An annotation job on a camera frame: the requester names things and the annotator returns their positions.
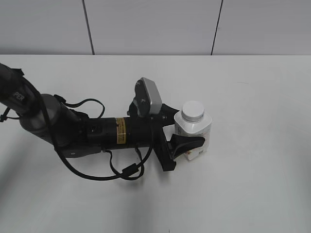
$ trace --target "robotic arm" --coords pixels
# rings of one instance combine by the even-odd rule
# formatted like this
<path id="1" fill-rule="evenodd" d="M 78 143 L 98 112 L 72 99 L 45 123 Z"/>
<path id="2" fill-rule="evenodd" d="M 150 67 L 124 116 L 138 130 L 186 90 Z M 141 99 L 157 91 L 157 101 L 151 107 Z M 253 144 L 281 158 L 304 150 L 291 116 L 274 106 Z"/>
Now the robotic arm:
<path id="1" fill-rule="evenodd" d="M 129 117 L 101 118 L 104 106 L 95 99 L 87 99 L 78 104 L 68 104 L 58 95 L 40 94 L 32 84 L 23 77 L 21 69 L 12 69 L 0 63 L 0 102 L 7 106 L 0 122 L 8 118 L 12 109 L 19 117 L 21 126 L 53 144 L 60 159 L 76 175 L 90 180 L 112 180 L 123 178 L 131 180 L 133 174 L 141 168 L 139 178 L 143 175 L 143 164 L 152 149 L 155 151 L 163 171 L 175 169 L 174 159 L 180 154 L 200 147 L 203 137 L 183 137 L 173 134 L 166 140 L 163 127 L 174 124 L 174 115 L 178 110 L 162 103 L 156 84 L 141 78 L 135 85 L 135 97 L 127 112 Z M 98 118 L 89 118 L 87 114 L 74 111 L 87 101 L 96 101 L 103 106 Z M 144 158 L 139 147 L 148 147 Z M 85 175 L 71 166 L 67 158 L 78 158 L 101 151 L 113 149 L 135 148 L 139 164 L 132 164 L 118 173 L 110 162 L 115 173 L 110 177 L 94 177 Z"/>

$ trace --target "white table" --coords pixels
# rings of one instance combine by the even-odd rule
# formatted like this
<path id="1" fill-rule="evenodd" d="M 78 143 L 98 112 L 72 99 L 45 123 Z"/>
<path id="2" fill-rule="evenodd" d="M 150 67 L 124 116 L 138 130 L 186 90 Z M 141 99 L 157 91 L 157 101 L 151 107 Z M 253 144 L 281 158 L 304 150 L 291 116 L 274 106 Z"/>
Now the white table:
<path id="1" fill-rule="evenodd" d="M 126 115 L 142 76 L 156 82 L 164 103 L 200 100 L 213 117 L 206 155 L 179 157 L 164 173 L 153 153 L 135 182 L 76 177 L 51 145 L 16 121 L 0 124 L 0 232 L 311 232 L 311 56 L 2 55 L 0 62 L 23 68 L 42 93 L 102 100 L 106 117 Z M 100 107 L 81 110 L 94 117 Z M 108 159 L 72 162 L 110 175 Z M 115 151 L 118 169 L 133 161 L 134 150 Z"/>

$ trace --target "plastic bottle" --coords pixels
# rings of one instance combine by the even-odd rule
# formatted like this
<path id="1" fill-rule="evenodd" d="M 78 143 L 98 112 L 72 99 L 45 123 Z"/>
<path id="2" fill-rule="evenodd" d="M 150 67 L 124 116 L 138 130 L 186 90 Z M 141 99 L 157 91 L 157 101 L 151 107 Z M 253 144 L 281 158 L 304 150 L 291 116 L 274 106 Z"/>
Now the plastic bottle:
<path id="1" fill-rule="evenodd" d="M 205 142 L 202 147 L 190 150 L 184 155 L 188 160 L 192 160 L 198 155 L 207 151 L 209 146 L 209 135 L 212 118 L 205 113 L 204 106 L 198 101 L 188 101 L 184 103 L 182 110 L 175 114 L 175 133 L 180 136 L 204 137 Z"/>

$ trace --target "black cable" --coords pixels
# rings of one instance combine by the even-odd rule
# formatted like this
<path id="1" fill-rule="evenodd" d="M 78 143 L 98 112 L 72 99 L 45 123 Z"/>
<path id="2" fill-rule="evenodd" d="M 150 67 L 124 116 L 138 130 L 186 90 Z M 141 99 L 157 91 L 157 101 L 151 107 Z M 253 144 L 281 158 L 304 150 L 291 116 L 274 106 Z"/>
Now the black cable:
<path id="1" fill-rule="evenodd" d="M 102 104 L 102 102 L 100 102 L 99 100 L 97 99 L 85 99 L 79 103 L 67 103 L 66 100 L 59 96 L 59 95 L 54 95 L 55 98 L 57 98 L 58 101 L 60 101 L 61 103 L 63 103 L 65 106 L 69 107 L 69 108 L 77 108 L 77 107 L 80 107 L 82 104 L 86 103 L 86 102 L 89 102 L 89 101 L 93 101 L 93 102 L 97 102 L 99 103 L 102 107 L 103 107 L 103 110 L 101 112 L 101 114 L 97 117 L 97 119 L 101 118 L 105 112 L 105 106 Z"/>
<path id="2" fill-rule="evenodd" d="M 94 181 L 109 181 L 109 180 L 114 180 L 114 179 L 120 178 L 122 176 L 122 175 L 114 175 L 114 176 L 107 176 L 107 177 L 89 176 L 89 175 L 86 175 L 86 174 L 84 174 L 82 172 L 79 172 L 77 169 L 75 169 L 68 162 L 68 160 L 65 158 L 65 156 L 63 155 L 63 153 L 61 152 L 61 150 L 60 150 L 60 148 L 58 146 L 58 143 L 57 143 L 57 140 L 56 140 L 56 137 L 55 137 L 55 134 L 54 134 L 54 131 L 52 129 L 51 122 L 50 122 L 48 111 L 47 111 L 47 108 L 45 106 L 44 100 L 43 100 L 40 92 L 27 79 L 25 79 L 23 77 L 22 80 L 29 87 L 29 89 L 33 92 L 33 94 L 36 96 L 36 98 L 38 99 L 41 111 L 43 113 L 44 120 L 46 122 L 48 131 L 50 133 L 50 137 L 51 137 L 52 144 L 54 146 L 54 150 L 57 153 L 57 155 L 59 156 L 59 158 L 61 159 L 61 161 L 64 163 L 64 165 L 71 172 L 73 172 L 77 176 L 80 176 L 81 178 L 88 179 L 88 180 L 94 180 Z"/>
<path id="3" fill-rule="evenodd" d="M 135 147 L 135 151 L 136 151 L 136 153 L 138 154 L 140 161 L 142 161 L 141 152 L 140 152 L 140 150 L 138 149 L 137 146 Z M 110 164 L 111 170 L 112 170 L 113 173 L 115 173 L 116 175 L 119 175 L 120 173 L 119 173 L 119 172 L 113 167 L 113 165 L 112 165 L 112 152 L 111 152 L 110 150 L 106 150 L 105 152 L 110 153 L 110 161 L 109 161 L 109 164 Z M 140 173 L 139 173 L 138 176 L 135 176 L 135 177 L 129 177 L 129 176 L 127 176 L 127 177 L 121 177 L 121 178 L 124 179 L 124 180 L 127 180 L 127 181 L 134 181 L 134 180 L 137 180 L 138 178 L 142 177 L 143 174 L 144 174 L 144 172 L 145 172 L 145 167 L 144 167 L 144 165 L 142 164 L 142 166 L 141 166 L 141 168 L 140 168 Z"/>
<path id="4" fill-rule="evenodd" d="M 51 121 L 50 121 L 50 118 L 49 118 L 49 115 L 48 115 L 48 111 L 47 111 L 47 108 L 46 108 L 46 105 L 44 103 L 44 100 L 40 94 L 40 92 L 27 80 L 25 79 L 23 76 L 22 77 L 22 81 L 24 82 L 25 85 L 27 85 L 29 87 L 29 89 L 33 92 L 34 96 L 36 96 L 36 98 L 38 99 L 39 101 L 39 105 L 40 105 L 40 108 L 41 108 L 41 111 L 43 113 L 43 117 L 44 117 L 44 120 L 46 122 L 46 125 L 47 125 L 47 128 L 48 128 L 48 131 L 50 133 L 50 137 L 51 137 L 51 141 L 52 141 L 52 144 L 54 146 L 54 150 L 55 152 L 57 153 L 57 155 L 59 156 L 59 158 L 61 159 L 61 161 L 64 163 L 64 165 L 72 172 L 74 173 L 75 175 L 81 177 L 81 178 L 84 178 L 84 179 L 87 179 L 87 180 L 94 180 L 94 181 L 109 181 L 109 180 L 114 180 L 114 179 L 117 179 L 117 178 L 122 178 L 122 177 L 125 177 L 125 175 L 123 173 L 121 174 L 118 174 L 118 175 L 114 175 L 114 176 L 107 176 L 107 177 L 97 177 L 97 176 L 89 176 L 89 175 L 86 175 L 82 172 L 79 172 L 77 169 L 75 169 L 69 162 L 68 160 L 66 159 L 66 157 L 63 155 L 60 147 L 58 146 L 58 142 L 56 140 L 56 136 L 54 134 L 54 131 L 53 131 L 53 128 L 52 128 L 52 125 L 51 125 Z M 151 129 L 151 143 L 150 143 L 150 146 L 149 146 L 149 149 L 146 153 L 146 156 L 144 157 L 144 159 L 137 165 L 137 168 L 139 167 L 142 167 L 143 164 L 147 161 L 147 159 L 149 158 L 150 154 L 151 154 L 151 151 L 153 149 L 153 145 L 154 145 L 154 132 L 153 132 L 153 128 L 152 128 L 152 125 L 150 123 L 150 129 Z"/>

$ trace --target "warning label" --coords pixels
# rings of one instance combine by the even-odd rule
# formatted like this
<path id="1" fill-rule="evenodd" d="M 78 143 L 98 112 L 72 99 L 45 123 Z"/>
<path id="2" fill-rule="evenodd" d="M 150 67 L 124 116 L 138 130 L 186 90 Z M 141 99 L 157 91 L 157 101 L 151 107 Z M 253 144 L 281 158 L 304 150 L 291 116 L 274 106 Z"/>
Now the warning label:
<path id="1" fill-rule="evenodd" d="M 117 144 L 126 143 L 126 125 L 124 118 L 116 118 L 117 122 Z"/>

